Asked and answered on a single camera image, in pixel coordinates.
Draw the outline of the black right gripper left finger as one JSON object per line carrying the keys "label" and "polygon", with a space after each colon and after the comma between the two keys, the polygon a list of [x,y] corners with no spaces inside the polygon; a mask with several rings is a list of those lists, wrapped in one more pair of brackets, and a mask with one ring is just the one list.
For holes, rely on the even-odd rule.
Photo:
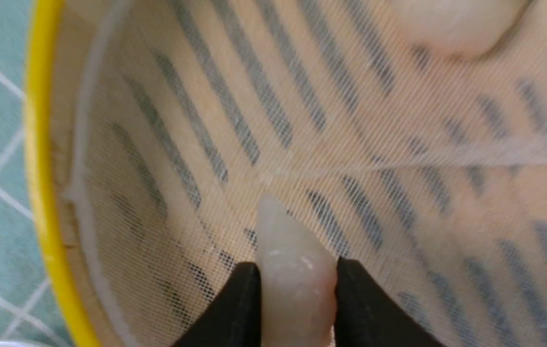
{"label": "black right gripper left finger", "polygon": [[261,279],[254,262],[240,262],[214,300],[174,347],[260,347]]}

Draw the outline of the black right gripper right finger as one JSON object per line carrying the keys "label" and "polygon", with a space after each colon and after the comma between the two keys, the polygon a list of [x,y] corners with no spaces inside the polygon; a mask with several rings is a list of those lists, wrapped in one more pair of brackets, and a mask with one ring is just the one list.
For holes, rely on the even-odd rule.
{"label": "black right gripper right finger", "polygon": [[355,259],[337,260],[337,347],[442,347]]}

